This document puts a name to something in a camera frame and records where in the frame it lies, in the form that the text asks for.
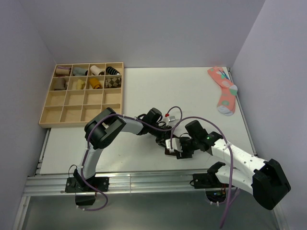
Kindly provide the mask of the brown sock with striped cuff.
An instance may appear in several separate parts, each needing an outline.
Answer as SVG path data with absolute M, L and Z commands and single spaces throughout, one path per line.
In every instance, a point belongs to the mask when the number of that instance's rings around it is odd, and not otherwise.
M 174 150 L 173 152 L 171 152 L 169 149 L 165 148 L 165 155 L 167 156 L 177 156 L 179 154 L 179 152 L 177 150 Z

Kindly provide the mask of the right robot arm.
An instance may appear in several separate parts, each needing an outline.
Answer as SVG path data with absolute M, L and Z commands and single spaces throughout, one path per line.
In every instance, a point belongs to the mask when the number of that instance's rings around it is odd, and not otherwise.
M 188 137 L 170 140 L 169 150 L 178 159 L 192 157 L 196 150 L 220 159 L 206 173 L 193 175 L 194 188 L 217 188 L 228 184 L 249 192 L 267 210 L 272 210 L 291 191 L 278 161 L 267 161 L 247 153 L 226 141 L 221 134 L 208 133 L 197 120 L 185 128 Z

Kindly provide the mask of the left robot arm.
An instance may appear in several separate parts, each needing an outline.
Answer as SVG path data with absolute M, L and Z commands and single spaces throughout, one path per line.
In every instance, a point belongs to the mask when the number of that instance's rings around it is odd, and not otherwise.
M 82 191 L 92 189 L 102 150 L 108 147 L 120 132 L 138 136 L 149 133 L 156 137 L 155 141 L 159 146 L 165 147 L 165 140 L 170 138 L 171 129 L 171 126 L 162 121 L 162 114 L 156 108 L 137 117 L 126 117 L 117 114 L 110 107 L 106 108 L 84 127 L 87 148 L 81 166 L 73 173 L 76 186 Z

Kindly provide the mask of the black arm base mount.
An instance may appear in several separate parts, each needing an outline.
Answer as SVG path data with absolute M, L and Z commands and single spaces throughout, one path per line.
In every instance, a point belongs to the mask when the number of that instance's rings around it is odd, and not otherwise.
M 215 174 L 212 173 L 195 173 L 189 184 L 195 189 L 227 188 L 229 184 L 221 183 Z

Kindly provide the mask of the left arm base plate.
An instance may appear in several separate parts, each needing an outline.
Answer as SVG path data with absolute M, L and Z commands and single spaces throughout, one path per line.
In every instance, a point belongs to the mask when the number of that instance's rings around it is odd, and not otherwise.
M 92 177 L 87 180 L 86 184 L 82 179 L 77 180 L 74 177 L 70 177 L 67 179 L 65 186 L 65 193 L 85 193 L 85 192 L 95 192 L 96 189 L 101 192 L 107 192 L 109 186 L 109 178 L 108 177 Z

